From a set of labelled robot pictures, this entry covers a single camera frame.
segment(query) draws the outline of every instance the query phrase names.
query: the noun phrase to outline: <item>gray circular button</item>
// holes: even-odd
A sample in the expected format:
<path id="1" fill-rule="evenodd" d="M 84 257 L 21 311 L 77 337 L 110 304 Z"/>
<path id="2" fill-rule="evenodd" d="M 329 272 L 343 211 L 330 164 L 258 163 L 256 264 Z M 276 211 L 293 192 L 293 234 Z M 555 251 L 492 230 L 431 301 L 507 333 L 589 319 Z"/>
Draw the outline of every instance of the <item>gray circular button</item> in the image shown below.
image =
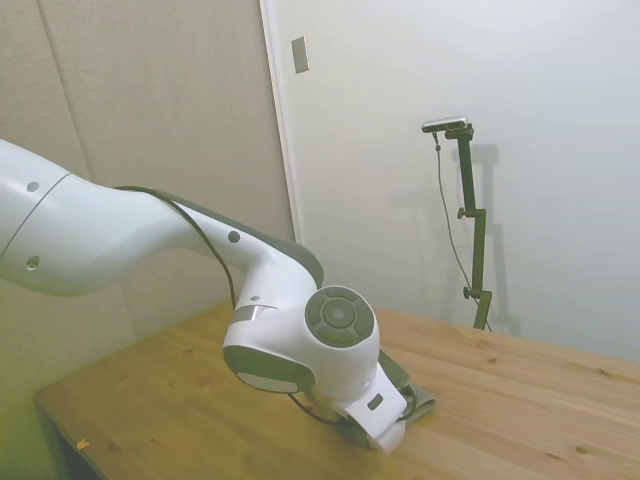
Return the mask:
<path id="1" fill-rule="evenodd" d="M 347 348 L 369 338 L 375 315 L 358 293 L 345 287 L 325 287 L 307 302 L 305 321 L 311 334 L 335 348 Z"/>
<path id="2" fill-rule="evenodd" d="M 322 317 L 332 327 L 345 328 L 355 318 L 355 310 L 351 303 L 342 298 L 331 298 L 322 309 Z"/>

